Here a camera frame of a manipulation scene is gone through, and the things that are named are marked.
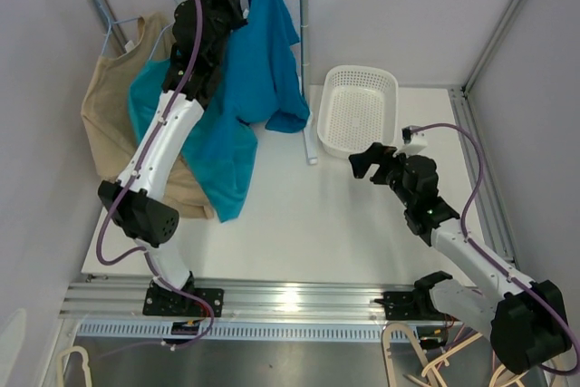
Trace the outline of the dark blue t shirt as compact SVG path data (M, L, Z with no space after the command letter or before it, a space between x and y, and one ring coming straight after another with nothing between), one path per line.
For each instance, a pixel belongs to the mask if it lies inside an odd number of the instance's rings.
M310 110L300 91L292 46L300 42L284 0L248 0L247 24L227 42L223 79L201 120L223 133L235 122L263 122L271 131L295 133Z

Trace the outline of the teal t shirt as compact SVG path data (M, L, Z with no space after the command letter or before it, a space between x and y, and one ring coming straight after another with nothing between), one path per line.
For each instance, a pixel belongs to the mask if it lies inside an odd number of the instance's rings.
M153 120L168 70L168 59L148 61L130 85L128 111L137 141L142 141ZM247 122L254 116L251 92L259 78L252 67L228 64L208 108L181 149L222 222L239 216L249 191L257 139Z

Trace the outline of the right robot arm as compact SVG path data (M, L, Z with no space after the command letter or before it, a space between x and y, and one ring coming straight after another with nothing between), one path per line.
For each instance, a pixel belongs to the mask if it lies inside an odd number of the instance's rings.
M407 156L373 143L349 157L353 175L389 187L404 206L411 233L449 259L475 285L470 290L449 275L417 291L412 307L430 319L449 314L486 337L498 359L514 374L540 366L579 342L569 328L558 287L538 283L471 236L459 213L439 194L434 160Z

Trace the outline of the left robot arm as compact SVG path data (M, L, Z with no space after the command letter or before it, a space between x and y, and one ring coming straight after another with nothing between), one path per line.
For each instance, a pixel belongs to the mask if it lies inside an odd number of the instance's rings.
M221 81L227 40L246 25L241 0L185 0L174 12L175 39L163 64L159 100L150 126L127 167L98 196L114 223L153 274L143 313L211 318L221 314L223 293L198 289L174 240L179 212L163 203L171 169Z

